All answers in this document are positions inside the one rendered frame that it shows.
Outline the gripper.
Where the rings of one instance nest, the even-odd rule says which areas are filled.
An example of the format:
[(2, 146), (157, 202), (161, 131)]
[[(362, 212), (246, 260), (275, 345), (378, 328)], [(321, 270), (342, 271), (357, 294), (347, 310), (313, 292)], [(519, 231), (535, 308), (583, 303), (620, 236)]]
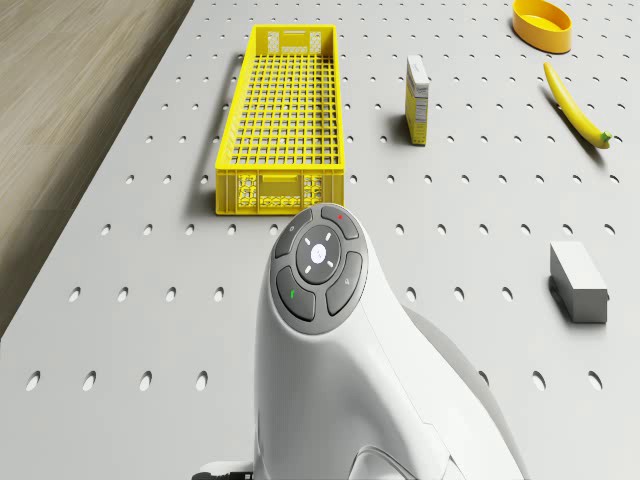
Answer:
[(192, 480), (253, 480), (253, 462), (213, 461), (203, 465)]

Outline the yellow basket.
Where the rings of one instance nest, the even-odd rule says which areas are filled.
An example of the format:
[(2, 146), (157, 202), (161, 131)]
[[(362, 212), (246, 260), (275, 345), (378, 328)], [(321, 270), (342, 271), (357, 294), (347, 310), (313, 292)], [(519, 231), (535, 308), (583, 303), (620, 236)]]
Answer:
[(219, 215), (295, 215), (344, 201), (333, 25), (256, 25), (216, 159)]

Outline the grey cube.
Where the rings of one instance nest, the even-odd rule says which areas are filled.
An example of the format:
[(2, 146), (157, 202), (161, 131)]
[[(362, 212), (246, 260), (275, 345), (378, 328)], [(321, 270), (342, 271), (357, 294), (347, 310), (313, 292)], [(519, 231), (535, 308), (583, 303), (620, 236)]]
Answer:
[(550, 273), (573, 322), (607, 323), (607, 286), (581, 242), (551, 242)]

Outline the yellow and white box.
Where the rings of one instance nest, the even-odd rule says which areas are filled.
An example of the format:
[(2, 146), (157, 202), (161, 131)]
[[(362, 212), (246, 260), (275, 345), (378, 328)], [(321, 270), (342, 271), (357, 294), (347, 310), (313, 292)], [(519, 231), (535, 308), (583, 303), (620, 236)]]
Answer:
[(405, 116), (414, 145), (424, 146), (430, 80), (420, 55), (407, 56)]

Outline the banana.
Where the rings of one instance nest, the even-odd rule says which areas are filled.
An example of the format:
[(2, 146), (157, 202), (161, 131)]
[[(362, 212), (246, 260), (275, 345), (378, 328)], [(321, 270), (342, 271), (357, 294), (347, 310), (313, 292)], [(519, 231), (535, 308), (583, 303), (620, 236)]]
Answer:
[(610, 147), (609, 142), (613, 138), (613, 135), (608, 131), (600, 130), (589, 120), (563, 84), (559, 74), (549, 62), (545, 62), (543, 67), (554, 99), (571, 125), (592, 146), (599, 149), (608, 149)]

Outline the yellow bowl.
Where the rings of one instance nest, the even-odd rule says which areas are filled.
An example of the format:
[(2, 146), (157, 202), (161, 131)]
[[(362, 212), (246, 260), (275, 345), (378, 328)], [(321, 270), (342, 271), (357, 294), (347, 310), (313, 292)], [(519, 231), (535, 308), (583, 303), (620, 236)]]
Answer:
[(571, 18), (546, 0), (514, 0), (512, 26), (523, 41), (539, 50), (562, 54), (571, 49)]

